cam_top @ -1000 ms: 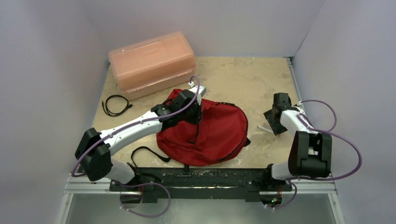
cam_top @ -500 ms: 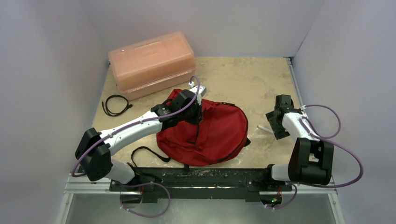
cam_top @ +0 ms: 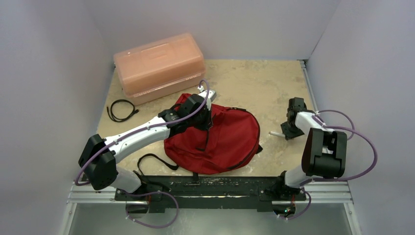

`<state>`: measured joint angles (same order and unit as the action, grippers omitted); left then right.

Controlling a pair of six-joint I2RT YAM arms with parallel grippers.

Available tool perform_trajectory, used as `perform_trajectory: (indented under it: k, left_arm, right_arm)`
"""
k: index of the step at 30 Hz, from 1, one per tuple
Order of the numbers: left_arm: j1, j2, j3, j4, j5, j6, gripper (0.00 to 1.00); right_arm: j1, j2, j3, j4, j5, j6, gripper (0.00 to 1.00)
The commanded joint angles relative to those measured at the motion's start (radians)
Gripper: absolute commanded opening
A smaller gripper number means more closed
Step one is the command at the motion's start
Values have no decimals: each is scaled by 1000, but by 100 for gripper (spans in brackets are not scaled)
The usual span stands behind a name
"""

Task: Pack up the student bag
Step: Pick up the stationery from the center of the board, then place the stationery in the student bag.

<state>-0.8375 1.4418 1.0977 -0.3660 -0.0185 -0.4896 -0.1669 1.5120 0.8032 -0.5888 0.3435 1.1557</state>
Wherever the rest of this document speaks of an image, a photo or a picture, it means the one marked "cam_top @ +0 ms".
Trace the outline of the red backpack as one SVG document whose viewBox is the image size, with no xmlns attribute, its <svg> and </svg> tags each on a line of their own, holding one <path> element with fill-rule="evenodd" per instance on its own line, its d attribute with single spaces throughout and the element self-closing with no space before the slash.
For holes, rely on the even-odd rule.
<svg viewBox="0 0 415 235">
<path fill-rule="evenodd" d="M 260 125 L 249 111 L 237 107 L 206 105 L 192 117 L 204 95 L 182 94 L 169 109 L 158 113 L 170 129 L 164 140 L 165 154 L 174 165 L 163 161 L 171 170 L 184 168 L 194 174 L 218 174 L 247 165 L 262 151 Z"/>
</svg>

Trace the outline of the white pencil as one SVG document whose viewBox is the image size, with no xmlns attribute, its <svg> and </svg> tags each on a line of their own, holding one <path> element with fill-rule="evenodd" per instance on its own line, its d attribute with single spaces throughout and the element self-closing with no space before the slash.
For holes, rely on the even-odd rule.
<svg viewBox="0 0 415 235">
<path fill-rule="evenodd" d="M 284 134 L 282 134 L 282 133 L 278 133 L 278 132 L 274 132 L 274 131 L 270 131 L 269 132 L 269 134 L 270 135 L 273 135 L 273 136 L 279 136 L 279 137 L 284 137 L 285 135 Z"/>
</svg>

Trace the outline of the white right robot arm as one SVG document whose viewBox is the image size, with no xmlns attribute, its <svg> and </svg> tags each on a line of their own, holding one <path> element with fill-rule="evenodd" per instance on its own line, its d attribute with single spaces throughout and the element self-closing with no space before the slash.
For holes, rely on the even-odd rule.
<svg viewBox="0 0 415 235">
<path fill-rule="evenodd" d="M 316 113 L 307 109 L 303 98 L 289 99 L 287 121 L 281 124 L 284 138 L 292 140 L 307 137 L 301 163 L 283 171 L 275 184 L 276 196 L 288 200 L 300 192 L 300 187 L 311 181 L 332 180 L 343 176 L 346 168 L 347 135 L 325 126 Z"/>
</svg>

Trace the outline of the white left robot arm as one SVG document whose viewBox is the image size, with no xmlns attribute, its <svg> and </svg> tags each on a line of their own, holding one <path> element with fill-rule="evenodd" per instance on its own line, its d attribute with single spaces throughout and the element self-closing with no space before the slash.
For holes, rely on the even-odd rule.
<svg viewBox="0 0 415 235">
<path fill-rule="evenodd" d="M 190 127 L 209 128 L 211 103 L 215 91 L 192 94 L 182 104 L 161 111 L 141 126 L 127 132 L 102 138 L 91 136 L 78 161 L 95 190 L 107 187 L 122 189 L 133 200 L 140 200 L 146 194 L 146 187 L 139 176 L 120 166 L 127 156 L 158 141 L 163 141 L 185 132 Z"/>
</svg>

